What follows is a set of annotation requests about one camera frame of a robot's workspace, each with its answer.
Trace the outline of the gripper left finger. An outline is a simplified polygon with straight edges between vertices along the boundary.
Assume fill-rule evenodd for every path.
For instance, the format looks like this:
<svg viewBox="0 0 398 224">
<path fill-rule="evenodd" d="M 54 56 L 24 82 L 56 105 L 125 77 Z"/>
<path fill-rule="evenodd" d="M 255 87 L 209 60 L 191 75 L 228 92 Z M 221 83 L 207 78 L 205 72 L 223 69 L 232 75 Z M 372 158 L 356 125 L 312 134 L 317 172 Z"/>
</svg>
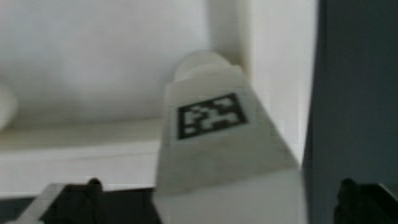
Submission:
<svg viewBox="0 0 398 224">
<path fill-rule="evenodd" d="M 51 184 L 15 224 L 161 224 L 152 199 L 152 188 L 107 191 L 97 178 Z"/>
</svg>

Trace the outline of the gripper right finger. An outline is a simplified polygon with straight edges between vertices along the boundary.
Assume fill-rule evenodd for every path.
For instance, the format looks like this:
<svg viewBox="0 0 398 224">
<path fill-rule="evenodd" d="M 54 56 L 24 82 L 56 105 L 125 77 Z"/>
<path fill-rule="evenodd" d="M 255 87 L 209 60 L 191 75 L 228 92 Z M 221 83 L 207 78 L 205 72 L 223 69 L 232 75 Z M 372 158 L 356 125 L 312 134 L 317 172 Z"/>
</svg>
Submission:
<svg viewBox="0 0 398 224">
<path fill-rule="evenodd" d="M 398 224 L 398 184 L 342 181 L 335 224 Z"/>
</svg>

